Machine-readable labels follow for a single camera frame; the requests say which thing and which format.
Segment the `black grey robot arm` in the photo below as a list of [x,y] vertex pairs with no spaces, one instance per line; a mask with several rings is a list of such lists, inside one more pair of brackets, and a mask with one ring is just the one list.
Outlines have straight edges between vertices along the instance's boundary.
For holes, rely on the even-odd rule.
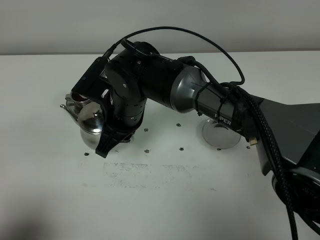
[[122,40],[106,62],[109,99],[97,154],[106,157],[141,123],[151,99],[179,113],[196,111],[257,146],[261,170],[287,206],[309,225],[320,223],[320,106],[286,105],[249,94],[241,82],[219,83],[192,56],[166,58],[149,43]]

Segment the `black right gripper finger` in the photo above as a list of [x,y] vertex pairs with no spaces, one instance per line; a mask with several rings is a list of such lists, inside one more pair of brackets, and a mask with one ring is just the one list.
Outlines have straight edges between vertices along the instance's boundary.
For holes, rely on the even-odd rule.
[[102,132],[95,153],[106,158],[108,153],[119,143],[130,136],[130,129],[116,127],[107,122],[103,125]]

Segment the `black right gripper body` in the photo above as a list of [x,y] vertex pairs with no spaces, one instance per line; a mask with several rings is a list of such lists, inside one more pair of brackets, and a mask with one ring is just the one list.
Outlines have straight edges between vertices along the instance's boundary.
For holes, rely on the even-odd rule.
[[143,121],[147,98],[141,94],[120,96],[116,90],[107,94],[109,113],[119,129],[137,129]]

